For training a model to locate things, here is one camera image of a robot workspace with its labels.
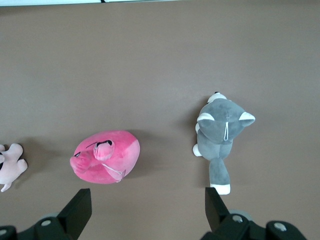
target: plush cat head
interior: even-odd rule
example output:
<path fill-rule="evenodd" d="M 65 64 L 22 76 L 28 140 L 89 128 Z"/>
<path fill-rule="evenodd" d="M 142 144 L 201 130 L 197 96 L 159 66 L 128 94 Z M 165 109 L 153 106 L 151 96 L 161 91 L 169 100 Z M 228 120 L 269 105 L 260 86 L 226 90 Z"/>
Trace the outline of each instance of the plush cat head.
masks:
<path fill-rule="evenodd" d="M 196 130 L 215 144 L 231 144 L 256 118 L 220 92 L 212 95 L 201 109 Z"/>

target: pink plush toy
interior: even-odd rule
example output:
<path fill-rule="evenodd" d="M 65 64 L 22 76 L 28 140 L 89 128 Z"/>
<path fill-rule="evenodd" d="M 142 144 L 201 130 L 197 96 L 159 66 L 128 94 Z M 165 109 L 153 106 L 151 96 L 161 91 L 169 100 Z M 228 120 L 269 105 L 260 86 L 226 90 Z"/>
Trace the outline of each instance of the pink plush toy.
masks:
<path fill-rule="evenodd" d="M 113 184 L 131 172 L 139 153 L 139 142 L 130 132 L 102 131 L 79 144 L 70 159 L 70 165 L 82 180 Z"/>
<path fill-rule="evenodd" d="M 1 192 L 9 189 L 14 180 L 28 168 L 24 159 L 19 159 L 24 152 L 21 145 L 13 143 L 9 150 L 0 145 L 0 184 L 4 184 Z"/>

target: stuffed animal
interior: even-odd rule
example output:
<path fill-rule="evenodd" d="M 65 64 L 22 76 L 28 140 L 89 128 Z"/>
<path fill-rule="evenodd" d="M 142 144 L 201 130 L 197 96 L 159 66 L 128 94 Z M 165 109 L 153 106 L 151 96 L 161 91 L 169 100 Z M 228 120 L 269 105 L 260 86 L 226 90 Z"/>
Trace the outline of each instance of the stuffed animal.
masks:
<path fill-rule="evenodd" d="M 19 159 L 24 152 L 21 145 L 13 143 L 9 150 L 0 145 L 0 184 L 4 184 L 1 192 L 11 187 L 11 184 L 28 168 L 24 159 Z"/>
<path fill-rule="evenodd" d="M 120 182 L 134 168 L 140 153 L 138 140 L 124 130 L 102 131 L 83 140 L 70 165 L 82 180 L 95 184 Z"/>
<path fill-rule="evenodd" d="M 193 153 L 210 161 L 210 187 L 220 195 L 230 193 L 230 177 L 224 159 L 230 154 L 234 138 L 255 120 L 252 114 L 219 92 L 215 92 L 200 111 Z"/>

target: metal screw head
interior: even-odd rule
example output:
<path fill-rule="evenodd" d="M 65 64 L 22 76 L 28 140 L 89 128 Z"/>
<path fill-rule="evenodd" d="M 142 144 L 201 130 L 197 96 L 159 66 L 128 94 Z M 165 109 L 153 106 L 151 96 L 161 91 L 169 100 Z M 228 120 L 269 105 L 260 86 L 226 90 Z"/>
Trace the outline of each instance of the metal screw head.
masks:
<path fill-rule="evenodd" d="M 274 223 L 274 227 L 275 227 L 276 229 L 280 230 L 281 232 L 287 231 L 286 226 L 283 225 L 283 224 L 280 223 L 280 222 L 275 222 L 275 223 Z"/>
<path fill-rule="evenodd" d="M 41 223 L 41 226 L 44 227 L 44 226 L 48 226 L 49 224 L 51 223 L 51 220 L 45 220 Z"/>
<path fill-rule="evenodd" d="M 237 222 L 237 223 L 242 223 L 243 222 L 242 217 L 240 217 L 239 215 L 234 215 L 232 217 L 232 220 Z"/>
<path fill-rule="evenodd" d="M 6 230 L 6 229 L 0 230 L 0 236 L 1 236 L 1 235 L 5 235 L 6 233 L 7 233 L 7 230 Z"/>

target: gray plush cat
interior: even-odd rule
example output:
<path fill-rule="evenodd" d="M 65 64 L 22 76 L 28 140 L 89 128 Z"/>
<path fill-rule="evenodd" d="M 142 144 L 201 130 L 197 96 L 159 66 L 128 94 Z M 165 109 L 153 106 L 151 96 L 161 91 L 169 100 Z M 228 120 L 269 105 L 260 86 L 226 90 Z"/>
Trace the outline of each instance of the gray plush cat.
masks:
<path fill-rule="evenodd" d="M 230 154 L 234 138 L 255 120 L 253 115 L 219 92 L 212 95 L 200 111 L 193 153 L 210 161 L 210 187 L 220 195 L 230 193 L 230 177 L 224 159 Z"/>

